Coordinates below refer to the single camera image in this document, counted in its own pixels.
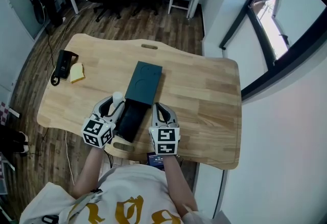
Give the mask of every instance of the dark trousers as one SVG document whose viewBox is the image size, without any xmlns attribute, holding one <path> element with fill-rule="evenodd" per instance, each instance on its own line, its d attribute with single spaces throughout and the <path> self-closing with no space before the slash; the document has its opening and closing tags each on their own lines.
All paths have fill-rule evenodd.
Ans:
<svg viewBox="0 0 327 224">
<path fill-rule="evenodd" d="M 24 152 L 25 135 L 0 125 L 0 152 Z"/>
<path fill-rule="evenodd" d="M 58 27 L 62 24 L 62 17 L 60 14 L 57 13 L 55 0 L 41 0 L 42 3 L 45 5 L 46 12 L 49 16 L 51 23 Z"/>
</svg>

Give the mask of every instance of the white cylindrical object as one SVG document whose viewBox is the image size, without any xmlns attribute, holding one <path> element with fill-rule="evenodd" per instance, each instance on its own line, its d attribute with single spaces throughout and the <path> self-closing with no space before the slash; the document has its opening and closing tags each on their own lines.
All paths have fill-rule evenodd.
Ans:
<svg viewBox="0 0 327 224">
<path fill-rule="evenodd" d="M 123 93 L 116 91 L 113 93 L 112 98 L 113 98 L 113 106 L 116 108 L 118 107 L 119 103 L 123 101 Z"/>
</svg>

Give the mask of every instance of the bread slice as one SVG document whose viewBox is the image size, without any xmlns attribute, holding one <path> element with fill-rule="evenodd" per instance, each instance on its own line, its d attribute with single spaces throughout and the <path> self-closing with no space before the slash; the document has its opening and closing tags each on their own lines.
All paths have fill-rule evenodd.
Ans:
<svg viewBox="0 0 327 224">
<path fill-rule="evenodd" d="M 71 83 L 75 83 L 85 78 L 84 67 L 82 63 L 75 63 L 71 67 Z"/>
</svg>

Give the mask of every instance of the gold lettering on shirt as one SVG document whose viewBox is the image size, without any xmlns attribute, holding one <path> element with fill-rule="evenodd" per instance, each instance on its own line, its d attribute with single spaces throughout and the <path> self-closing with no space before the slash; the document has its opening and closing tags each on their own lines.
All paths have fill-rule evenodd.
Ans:
<svg viewBox="0 0 327 224">
<path fill-rule="evenodd" d="M 162 214 L 167 212 L 170 218 L 165 218 Z M 171 214 L 168 210 L 160 210 L 152 214 L 153 224 L 164 223 L 165 221 L 171 220 L 171 224 L 180 224 L 180 218 Z"/>
<path fill-rule="evenodd" d="M 78 204 L 75 204 L 73 206 L 73 208 L 71 209 L 71 211 L 69 212 L 68 214 L 68 219 L 69 221 L 75 216 L 71 216 L 71 212 L 74 210 L 74 208 L 76 208 L 78 206 Z M 88 221 L 91 223 L 91 224 L 98 224 L 102 221 L 105 220 L 105 218 L 100 218 L 99 215 L 98 215 L 98 212 L 99 212 L 99 207 L 97 204 L 94 204 L 94 203 L 88 203 L 86 204 L 86 206 L 88 207 L 88 209 L 90 210 L 90 213 L 88 215 Z"/>
<path fill-rule="evenodd" d="M 134 215 L 136 208 L 136 221 L 135 224 L 138 224 L 141 219 L 141 212 L 143 207 L 143 198 L 138 196 L 137 198 L 130 197 L 130 199 L 124 202 L 117 202 L 115 217 L 119 224 L 130 224 L 129 219 Z M 126 203 L 132 203 L 132 205 L 127 209 L 127 214 L 125 216 L 124 206 Z"/>
</svg>

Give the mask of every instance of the oval hole in table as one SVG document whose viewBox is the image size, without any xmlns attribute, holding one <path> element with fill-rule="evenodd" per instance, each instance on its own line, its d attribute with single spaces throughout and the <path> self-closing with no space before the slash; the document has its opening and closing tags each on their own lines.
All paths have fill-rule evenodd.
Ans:
<svg viewBox="0 0 327 224">
<path fill-rule="evenodd" d="M 126 144 L 119 143 L 119 142 L 114 142 L 113 147 L 117 148 L 117 149 L 120 149 L 120 150 L 128 151 L 128 152 L 134 152 L 135 151 L 134 146 L 126 145 Z"/>
<path fill-rule="evenodd" d="M 152 50 L 157 50 L 158 49 L 157 46 L 153 46 L 153 45 L 149 45 L 149 44 L 142 44 L 141 47 L 146 48 L 146 49 L 152 49 Z"/>
</svg>

